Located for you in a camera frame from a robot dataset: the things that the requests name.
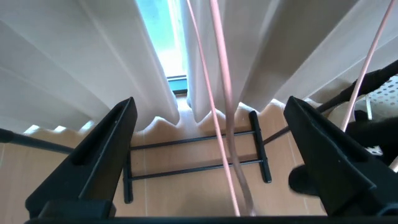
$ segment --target white curtain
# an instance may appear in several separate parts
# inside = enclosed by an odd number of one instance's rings
[[[209,2],[191,0],[216,107],[224,112]],[[336,78],[355,77],[389,0],[219,0],[234,93],[261,111],[276,98],[308,98]],[[197,41],[180,1],[188,97],[196,122],[209,112]],[[370,69],[398,58],[398,7]],[[79,129],[133,96],[136,131],[179,113],[133,0],[0,2],[0,127]]]

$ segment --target pink cable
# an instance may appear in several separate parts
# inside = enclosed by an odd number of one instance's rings
[[[253,198],[250,193],[250,188],[246,178],[244,176],[243,170],[241,168],[241,163],[239,161],[238,153],[235,150],[235,140],[234,140],[234,105],[233,105],[233,94],[232,94],[232,84],[231,77],[229,75],[228,67],[228,57],[225,48],[225,40],[223,33],[223,25],[221,23],[220,9],[218,7],[217,0],[210,1],[211,15],[213,18],[214,30],[216,33],[218,58],[221,65],[221,74],[223,81],[224,99],[225,99],[225,115],[226,115],[226,140],[228,144],[229,154],[231,155],[231,160],[234,165],[235,174],[238,178],[239,184],[242,189],[244,201],[246,204],[246,210],[250,216],[255,216]]]
[[[374,36],[373,43],[371,45],[371,48],[369,49],[368,55],[366,56],[365,62],[363,64],[363,66],[362,66],[361,73],[359,74],[359,77],[358,77],[358,79],[356,81],[353,93],[351,94],[351,98],[349,99],[348,109],[347,109],[347,112],[345,114],[344,120],[343,120],[343,122],[342,122],[342,124],[340,126],[340,129],[342,131],[344,131],[344,132],[346,131],[346,128],[347,128],[347,125],[348,125],[348,121],[349,121],[349,117],[351,116],[351,113],[352,113],[352,111],[354,109],[354,104],[355,104],[356,98],[358,97],[359,88],[361,87],[363,78],[365,77],[366,70],[369,67],[369,63],[370,63],[370,61],[372,59],[372,56],[373,56],[373,53],[374,53],[374,51],[376,49],[377,43],[379,42],[381,33],[382,33],[384,27],[386,26],[387,18],[388,18],[389,14],[390,14],[390,12],[392,10],[392,7],[393,7],[394,3],[395,3],[395,0],[391,0],[390,5],[388,5],[387,11],[384,14],[383,20],[381,21],[379,29],[376,32],[376,36]]]
[[[196,33],[196,36],[197,36],[201,63],[203,65],[203,73],[205,74],[206,87],[207,87],[207,92],[209,94],[209,100],[210,100],[210,106],[211,106],[211,114],[213,115],[213,121],[214,121],[214,125],[215,125],[215,128],[216,128],[216,135],[217,135],[218,145],[220,147],[221,156],[223,158],[223,166],[224,166],[226,178],[227,178],[227,181],[228,181],[229,192],[231,193],[231,198],[232,198],[232,203],[233,203],[233,206],[234,206],[235,215],[238,217],[238,216],[240,216],[239,207],[238,207],[238,201],[236,200],[235,189],[234,189],[234,185],[232,183],[231,171],[229,170],[229,165],[228,165],[228,161],[226,159],[226,154],[225,154],[225,149],[224,149],[224,143],[223,143],[223,139],[221,137],[220,126],[218,124],[218,119],[217,119],[217,114],[216,114],[216,107],[215,107],[215,104],[214,104],[213,94],[211,93],[211,86],[210,86],[210,81],[209,81],[209,75],[208,75],[208,72],[207,72],[205,56],[203,54],[203,49],[202,49],[201,41],[200,41],[200,38],[199,38],[199,31],[198,31],[197,23],[196,23],[196,20],[195,20],[195,16],[193,15],[193,11],[192,11],[190,0],[187,0],[187,4],[188,4],[189,11],[191,13],[193,27],[195,28],[195,33]]]

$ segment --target thick pink cable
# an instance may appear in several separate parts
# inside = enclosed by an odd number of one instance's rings
[[[346,112],[344,120],[340,126],[340,129],[344,132],[346,131],[349,117],[351,116],[351,113],[353,112],[354,104],[355,104],[356,98],[358,97],[359,88],[361,88],[361,84],[362,84],[363,78],[365,77],[366,70],[369,67],[369,63],[372,59],[372,56],[376,49],[377,43],[379,42],[381,33],[382,33],[384,27],[386,26],[387,18],[392,10],[394,3],[395,3],[395,0],[391,0],[390,5],[388,5],[387,11],[384,14],[383,20],[380,23],[379,29],[377,30],[376,35],[374,36],[371,48],[369,49],[368,55],[366,56],[365,62],[363,63],[361,73],[359,74],[359,77],[356,80],[354,91],[351,95],[351,98],[349,99],[347,112]]]
[[[255,216],[253,198],[250,193],[250,188],[244,176],[241,164],[239,162],[238,154],[235,149],[234,128],[235,128],[235,109],[233,105],[233,94],[231,77],[229,75],[228,57],[225,48],[225,40],[223,33],[223,25],[221,23],[220,9],[217,0],[210,0],[211,15],[213,18],[214,30],[216,33],[218,58],[220,59],[221,74],[223,81],[224,99],[225,99],[225,115],[226,115],[226,141],[228,144],[229,154],[234,165],[235,174],[238,178],[239,184],[242,188],[244,201],[246,203],[246,210],[250,216]]]
[[[209,81],[209,75],[208,75],[208,72],[207,72],[207,65],[206,65],[206,61],[205,61],[205,56],[203,54],[203,49],[202,49],[201,41],[200,41],[200,38],[199,38],[199,31],[198,31],[197,23],[196,23],[196,20],[195,20],[195,16],[193,15],[191,2],[189,0],[187,0],[187,4],[188,4],[189,11],[191,13],[193,27],[195,28],[195,33],[196,33],[196,36],[197,36],[200,58],[201,58],[201,62],[202,62],[202,65],[203,65],[203,73],[205,74],[206,87],[207,87],[207,92],[209,94],[209,100],[210,100],[210,106],[211,106],[211,114],[213,115],[213,121],[214,121],[214,125],[215,125],[215,128],[216,128],[216,135],[217,135],[218,145],[220,147],[221,156],[223,158],[223,166],[224,166],[226,178],[227,178],[227,181],[228,181],[229,192],[231,193],[231,198],[232,198],[232,203],[233,203],[233,206],[234,206],[235,215],[238,217],[238,216],[240,216],[239,207],[238,207],[238,201],[236,200],[235,189],[234,189],[234,185],[232,183],[231,171],[229,170],[229,165],[228,165],[228,161],[226,159],[226,154],[225,154],[225,149],[224,149],[223,138],[221,137],[220,126],[218,124],[218,119],[217,119],[217,114],[216,114],[216,107],[215,107],[215,104],[214,104],[213,94],[211,93],[211,86],[210,86],[210,81]]]

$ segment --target light wood floor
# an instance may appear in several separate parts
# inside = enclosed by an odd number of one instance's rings
[[[149,128],[133,135],[131,144],[138,146],[156,142],[214,135],[213,120],[208,115],[196,124],[186,98],[177,98],[180,122],[174,126],[157,119]],[[236,116],[236,131],[250,129],[250,109],[240,106]],[[269,105],[259,115],[262,137],[265,139],[286,126],[278,105]],[[224,118],[219,115],[221,127]],[[60,134],[41,130],[33,137],[75,147],[84,135],[65,130]],[[256,158],[252,135],[237,136],[236,147],[241,160]],[[28,219],[25,199],[56,168],[66,155],[30,149],[13,144],[0,144],[0,223],[23,223]],[[291,134],[266,145],[272,183],[262,181],[258,164],[243,166],[254,198],[258,215],[322,215],[317,198],[293,193],[287,178],[293,167],[303,163]],[[133,175],[151,174],[176,169],[220,164],[216,140],[134,151]],[[243,196],[234,178],[239,206],[244,214]],[[114,198],[117,216],[233,216],[228,186],[222,169],[180,174],[132,183],[134,201],[126,205],[123,183],[119,180]]]

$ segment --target black metal rack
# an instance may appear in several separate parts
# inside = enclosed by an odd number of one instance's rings
[[[271,172],[269,170],[268,160],[267,160],[266,152],[264,150],[264,145],[262,143],[261,129],[260,129],[257,113],[255,111],[250,112],[249,119],[250,119],[250,124],[251,124],[251,130],[236,132],[236,133],[234,133],[234,135],[240,136],[240,135],[244,135],[244,134],[253,134],[254,142],[256,145],[257,159],[241,161],[241,165],[259,163],[263,181],[265,183],[271,183],[272,177],[271,177]],[[205,137],[199,137],[199,138],[183,139],[183,140],[177,140],[177,141],[148,144],[148,145],[143,145],[143,146],[134,146],[134,147],[130,147],[130,150],[136,151],[136,150],[140,150],[140,149],[150,149],[150,148],[162,147],[162,146],[172,146],[172,145],[176,145],[176,144],[205,141],[205,140],[216,139],[216,138],[217,138],[217,136],[214,135],[214,136],[205,136]],[[177,175],[177,174],[187,174],[187,173],[191,173],[191,172],[212,170],[212,169],[218,169],[218,168],[222,168],[222,167],[223,167],[222,164],[217,164],[217,165],[212,165],[212,166],[204,166],[204,167],[188,168],[188,169],[174,170],[174,171],[168,171],[168,172],[159,172],[159,173],[155,173],[155,174],[132,176],[131,153],[129,152],[127,154],[127,158],[126,158],[126,161],[123,166],[124,202],[131,203],[134,200],[134,196],[133,196],[133,192],[132,192],[132,181],[133,180],[142,180],[142,179],[155,178],[155,177],[165,177],[165,176]]]

